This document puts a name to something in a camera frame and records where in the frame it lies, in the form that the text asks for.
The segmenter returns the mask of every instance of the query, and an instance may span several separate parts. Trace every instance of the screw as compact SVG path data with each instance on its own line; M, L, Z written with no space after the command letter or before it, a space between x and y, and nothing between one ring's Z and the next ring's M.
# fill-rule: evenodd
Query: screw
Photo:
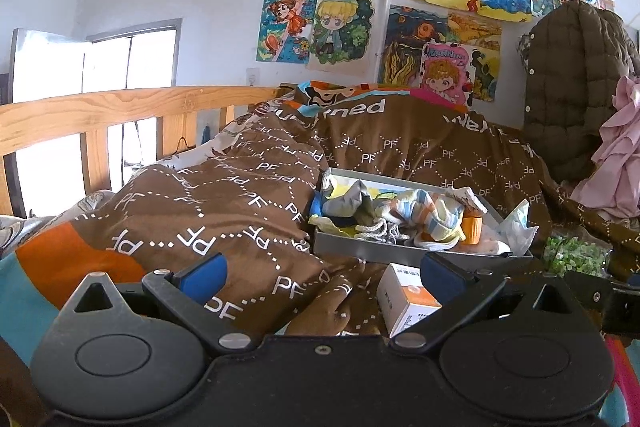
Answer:
M244 333L227 333L220 337L218 343L226 349L244 349L251 344L251 337Z
M400 333L394 336L396 346L404 347L404 349L420 349L427 343L427 339L420 333Z
M333 349L331 349L330 346L316 346L316 349L314 349L314 351L318 355L330 355Z

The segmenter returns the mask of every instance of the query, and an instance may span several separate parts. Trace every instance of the bed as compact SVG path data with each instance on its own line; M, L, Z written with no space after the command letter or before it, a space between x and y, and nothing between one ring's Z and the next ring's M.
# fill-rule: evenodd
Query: bed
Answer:
M241 106L247 113L234 119ZM196 113L209 109L220 110L221 132L194 147ZM153 116L158 162L113 194L107 127ZM375 298L384 266L313 252L306 218L327 167L469 185L503 216L526 198L529 223L540 227L534 253L552 221L570 219L615 245L610 270L620 279L640 269L640 235L570 201L517 132L397 87L311 81L78 94L0 107L0 129L0 158L79 134L88 194L59 216L11 218L0 164L0 337L26 365L86 273L135 282L211 249L225 254L228 279L207 308L240 330L384 334Z

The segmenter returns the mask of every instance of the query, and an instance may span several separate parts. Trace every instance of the wooden slat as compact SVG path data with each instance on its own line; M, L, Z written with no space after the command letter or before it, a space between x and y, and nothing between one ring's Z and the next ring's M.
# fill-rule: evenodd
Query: wooden slat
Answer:
M236 118L234 116L235 111L235 105L227 105L226 107L220 108L220 131L222 131L227 125L234 121L234 119Z
M4 158L2 156L0 156L0 214L6 216L14 215L14 210L11 208L11 198L9 197L9 187L6 186Z
M164 87L43 98L0 107L0 156L61 136L274 98L274 87Z
M195 147L197 115L197 112L185 112L158 118L157 159Z
M111 190L106 127L80 133L80 155L85 193L91 194L104 188Z

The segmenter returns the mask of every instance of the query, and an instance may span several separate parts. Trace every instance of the open door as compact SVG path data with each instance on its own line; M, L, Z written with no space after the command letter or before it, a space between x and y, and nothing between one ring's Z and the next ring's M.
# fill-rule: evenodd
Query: open door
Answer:
M85 55L91 46L62 35L15 29L8 101L82 92ZM27 147L4 161L15 216L53 216L84 197L78 135Z

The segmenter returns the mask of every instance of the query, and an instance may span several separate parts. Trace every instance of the triangular hole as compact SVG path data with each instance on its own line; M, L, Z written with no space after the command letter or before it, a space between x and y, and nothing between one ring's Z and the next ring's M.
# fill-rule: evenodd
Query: triangular hole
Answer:
M555 286L547 284L533 308L541 312L571 313L569 306Z
M95 312L113 308L104 287L99 283L93 283L78 302L76 313Z

